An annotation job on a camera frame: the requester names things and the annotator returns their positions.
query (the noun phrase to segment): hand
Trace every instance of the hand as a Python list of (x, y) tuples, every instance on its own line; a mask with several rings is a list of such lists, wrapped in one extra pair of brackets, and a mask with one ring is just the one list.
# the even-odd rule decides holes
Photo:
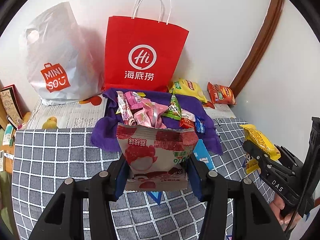
[[(280, 198), (276, 193), (275, 193), (275, 198), (273, 201), (269, 204), (270, 208), (272, 209), (273, 213), (275, 214), (277, 220), (279, 221), (280, 225), (288, 225), (289, 221), (292, 217), (293, 212), (290, 214), (286, 215), (284, 218), (280, 214), (280, 210), (284, 209), (284, 201), (282, 198)], [(296, 214), (291, 228), (294, 228), (298, 221), (301, 219), (301, 216), (299, 214)]]

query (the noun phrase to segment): white plastic bag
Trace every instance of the white plastic bag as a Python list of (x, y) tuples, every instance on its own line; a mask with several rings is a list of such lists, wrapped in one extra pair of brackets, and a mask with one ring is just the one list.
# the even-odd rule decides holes
[(44, 11), (20, 37), (27, 79), (45, 105), (85, 100), (101, 92), (102, 71), (92, 65), (69, 2)]

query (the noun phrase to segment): purple towel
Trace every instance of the purple towel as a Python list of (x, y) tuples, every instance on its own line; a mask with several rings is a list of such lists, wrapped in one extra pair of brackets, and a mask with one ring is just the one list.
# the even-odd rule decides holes
[[(91, 135), (91, 142), (93, 145), (102, 148), (107, 152), (121, 152), (121, 148), (116, 138), (116, 128), (118, 122), (123, 123), (121, 114), (116, 115), (118, 109), (117, 103), (117, 91), (123, 91), (123, 93), (129, 91), (128, 89), (115, 89), (110, 88), (103, 93), (105, 98), (108, 98), (105, 117), (101, 118), (94, 127)], [(155, 91), (142, 91), (135, 90), (136, 92), (144, 92), (146, 98), (158, 104), (168, 106), (170, 104), (171, 94)], [(212, 151), (216, 154), (222, 155), (222, 148), (219, 138), (216, 134), (216, 128), (214, 127), (213, 120), (207, 115), (201, 102), (194, 97), (176, 95), (181, 108), (201, 117), (204, 119), (205, 134), (197, 133), (199, 139), (203, 140), (203, 143), (208, 151)], [(182, 129), (179, 126), (179, 121), (169, 117), (162, 116), (162, 122), (166, 127), (171, 129)]]

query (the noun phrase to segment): gray grid blanket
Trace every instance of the gray grid blanket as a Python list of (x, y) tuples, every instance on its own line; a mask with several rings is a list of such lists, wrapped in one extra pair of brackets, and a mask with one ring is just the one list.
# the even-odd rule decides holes
[[(215, 119), (224, 154), (210, 153), (215, 170), (225, 178), (247, 177), (242, 164), (245, 122)], [(14, 216), (21, 239), (28, 239), (37, 219), (65, 178), (88, 179), (119, 158), (119, 152), (105, 152), (90, 143), (92, 128), (25, 130), (16, 133), (12, 176)], [(257, 171), (248, 175), (264, 198), (273, 192), (260, 181)], [(116, 234), (120, 240), (195, 240), (202, 226), (206, 203), (200, 203), (191, 188), (164, 192), (158, 205), (145, 192), (124, 192), (110, 202)], [(84, 236), (91, 239), (88, 202), (84, 200)], [(226, 237), (232, 234), (233, 205), (228, 200)]]

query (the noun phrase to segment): haidilao logo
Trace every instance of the haidilao logo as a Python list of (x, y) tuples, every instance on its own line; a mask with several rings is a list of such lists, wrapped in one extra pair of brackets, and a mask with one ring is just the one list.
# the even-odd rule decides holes
[(146, 70), (154, 65), (157, 54), (149, 45), (138, 45), (130, 51), (128, 59), (135, 69)]

